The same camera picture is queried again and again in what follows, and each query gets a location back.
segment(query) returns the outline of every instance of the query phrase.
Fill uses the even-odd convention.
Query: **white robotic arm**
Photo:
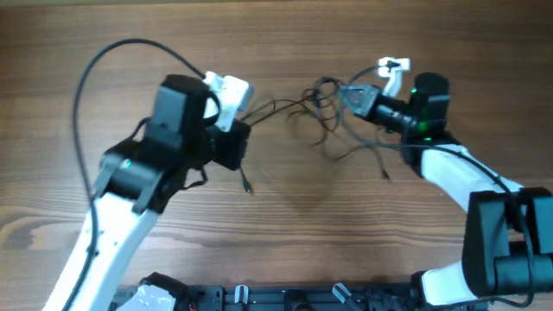
[[[197,103],[191,99],[187,99],[186,95],[179,97],[179,94],[185,92],[183,89],[189,89],[192,94],[194,93],[194,87],[197,88],[198,86],[195,86],[196,82],[191,79],[186,79],[183,83],[181,83],[182,81],[177,82],[178,85],[173,80],[167,79],[165,84],[160,88],[156,100],[156,112],[152,117],[153,122],[152,124],[146,124],[147,130],[141,142],[143,146],[133,145],[129,147],[128,145],[132,142],[123,141],[106,152],[99,179],[96,183],[96,187],[99,190],[104,190],[100,191],[103,195],[95,200],[99,224],[97,251],[80,292],[76,296],[73,305],[69,308],[70,310],[107,310],[130,260],[137,251],[138,246],[156,224],[162,213],[162,208],[166,204],[165,199],[165,202],[156,202],[159,200],[156,196],[160,195],[156,194],[156,192],[163,192],[166,191],[165,187],[171,187],[170,182],[164,181],[166,178],[175,178],[176,181],[184,182],[183,178],[186,176],[186,171],[179,173],[177,177],[167,177],[167,174],[162,170],[150,167],[152,162],[149,162],[150,156],[147,155],[163,149],[161,144],[152,144],[152,141],[158,139],[164,142],[165,139],[173,139],[170,137],[174,135],[184,136],[186,134],[179,132],[181,120],[174,118],[175,113],[180,113],[180,117],[185,118],[191,114],[191,110],[187,110],[186,105],[182,104],[186,103],[191,106]],[[211,72],[207,72],[204,83],[219,99],[218,107],[212,98],[208,98],[204,102],[206,109],[203,113],[203,118],[205,119],[209,119],[210,117],[217,118],[214,125],[207,129],[211,142],[206,143],[208,149],[214,147],[216,150],[200,149],[196,152],[198,153],[198,158],[190,159],[190,161],[199,163],[200,165],[213,159],[229,169],[236,169],[238,167],[237,162],[239,163],[243,156],[243,150],[235,155],[229,155],[225,152],[224,148],[225,146],[229,146],[227,148],[232,147],[232,151],[245,149],[245,139],[249,134],[249,127],[244,124],[235,124],[235,117],[238,110],[242,110],[247,106],[252,88],[250,84],[241,79],[232,76],[221,78]],[[179,105],[182,105],[182,110],[172,111],[172,108]],[[172,127],[175,129],[175,132],[166,133],[162,131],[160,134],[160,128],[155,127],[156,120],[160,124],[165,124],[161,127],[162,129]],[[153,155],[159,157],[159,159],[153,159],[153,161],[170,161],[171,155],[169,154],[168,156],[166,152],[170,151]],[[143,156],[139,156],[135,161],[131,157],[136,153],[143,153]],[[185,166],[188,169],[185,162],[180,162],[180,159],[175,160],[178,161],[178,166]],[[130,175],[123,176],[125,172],[131,171],[133,172]],[[146,182],[135,182],[140,179],[144,179]],[[160,187],[157,189],[150,187],[150,183],[156,182],[158,182]],[[105,191],[110,187],[112,187],[113,192]],[[134,200],[126,199],[129,197],[134,197]],[[137,210],[136,206],[140,206],[140,202],[144,202],[144,199],[148,201],[145,204],[146,207],[152,205],[158,207],[147,207]],[[67,261],[66,267],[62,271],[60,279],[56,283],[54,291],[43,310],[59,311],[64,308],[67,298],[71,294],[85,263],[91,236],[92,222],[91,213],[89,212],[86,215],[85,223],[73,253]],[[159,306],[168,306],[171,304],[171,299],[170,296],[158,295],[156,301],[151,302]],[[148,304],[148,300],[144,299],[143,305],[146,306]]]
[[[467,148],[462,145],[445,144],[438,145],[438,147],[451,149],[474,159],[468,153]],[[456,155],[439,150],[427,149],[423,151],[421,175],[425,180],[440,187],[465,212],[468,211],[471,193],[481,191],[504,192],[481,169]],[[514,193],[523,187],[517,182],[503,177],[500,178]],[[433,306],[447,306],[479,299],[473,294],[465,281],[461,261],[444,268],[425,272],[422,275],[422,286],[426,301]]]

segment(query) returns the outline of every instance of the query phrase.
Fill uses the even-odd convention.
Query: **cable connector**
[[[215,93],[220,102],[221,111],[215,125],[220,130],[228,132],[238,111],[243,111],[247,107],[253,94],[253,86],[244,80],[232,76],[221,78],[217,73],[212,72],[206,72],[203,82]],[[208,99],[204,118],[215,116],[217,112],[215,102]]]
[[[411,69],[411,61],[408,58],[384,57],[378,60],[378,65],[380,66],[378,76],[381,78],[390,78],[395,71],[404,72]]]
[[[244,190],[248,194],[253,194],[253,187],[251,186],[248,179],[245,177],[244,170],[242,169],[242,167],[240,167],[240,176],[242,177],[242,187],[244,187]]]
[[[353,115],[368,120],[374,102],[382,90],[372,85],[340,86],[338,95]]]

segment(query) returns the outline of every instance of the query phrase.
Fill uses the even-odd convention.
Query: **robotic arm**
[[[395,99],[397,92],[390,90],[398,90],[391,86],[398,80],[393,76],[408,70],[409,62],[392,58],[381,62],[394,65],[380,67],[379,75],[391,76],[384,90],[344,86],[342,102],[357,117],[400,133],[404,161],[467,212],[461,261],[414,275],[424,304],[445,308],[501,295],[553,290],[553,230],[546,225],[553,219],[551,193],[498,176],[444,130],[449,103],[445,78],[436,73],[419,74],[410,101],[405,103]],[[524,226],[530,240],[510,242],[509,229],[523,232]]]
[[[409,60],[386,58],[378,73],[389,78],[384,90],[377,86],[343,86],[342,103],[357,117],[385,126],[402,135],[401,152],[405,162],[427,181],[443,189],[467,212],[467,229],[462,259],[447,267],[416,273],[409,285],[406,309],[451,309],[452,306],[489,300],[501,295],[547,292],[553,289],[553,197],[543,188],[525,188],[502,177],[494,180],[451,134],[447,133],[448,82],[435,73],[416,77],[409,103],[396,99],[402,71]],[[392,62],[395,66],[384,67]],[[108,149],[101,160],[95,182],[99,216],[98,248],[90,272],[71,310],[106,310],[138,246],[163,213],[168,200],[178,191],[207,181],[205,164],[215,161],[235,170],[245,154],[250,127],[235,119],[251,95],[251,86],[233,77],[207,73],[204,81],[169,75],[156,98],[154,115],[146,124],[141,141],[123,140]],[[202,181],[186,186],[190,169],[201,172]],[[529,229],[533,256],[520,243],[509,242],[508,229],[521,231],[518,215],[508,206],[499,180],[516,198]],[[44,310],[63,308],[85,262],[91,240],[91,215]],[[166,276],[145,278],[137,293],[121,310],[211,311],[201,304],[199,289]],[[217,310],[245,311],[256,295],[267,304],[284,305],[286,311],[330,308],[315,289],[264,289],[262,294],[245,286],[216,288],[213,302]],[[330,295],[332,310],[375,310],[372,290],[346,289],[336,284]],[[280,307],[256,310],[280,310]],[[376,308],[396,310],[396,308]]]
[[[94,187],[98,246],[71,310],[106,310],[138,246],[154,227],[168,200],[207,181],[203,166],[215,161],[236,170],[250,127],[235,120],[251,86],[231,76],[207,73],[204,81],[169,75],[156,97],[143,139],[125,139],[108,149]],[[186,186],[188,171],[202,181]],[[92,236],[90,212],[67,265],[44,310],[61,310],[86,260]],[[161,304],[169,300],[161,299]]]

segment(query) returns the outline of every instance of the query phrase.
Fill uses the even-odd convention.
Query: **wood grain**
[[[104,45],[154,39],[276,98],[298,98],[322,75],[346,78],[379,57],[408,56],[405,89],[425,71],[450,78],[448,127],[475,156],[552,189],[552,8],[464,0],[0,9],[0,310],[40,309],[73,248],[86,204],[71,99]],[[91,175],[102,152],[150,114],[167,73],[190,74],[140,46],[115,50],[94,69],[80,111]],[[254,128],[244,167],[256,195],[216,165],[208,186],[177,194],[123,284],[152,271],[191,284],[398,281],[459,259],[463,212],[397,154],[383,151],[392,182],[382,181],[371,152],[331,163],[306,143],[315,124],[297,126],[303,134],[280,115]],[[348,144],[334,139],[328,149]],[[552,302],[540,295],[532,309]]]
[[[242,0],[242,2],[263,2],[266,0]],[[164,3],[224,3],[233,0],[0,0],[0,7],[29,5],[99,5],[99,4],[164,4]]]

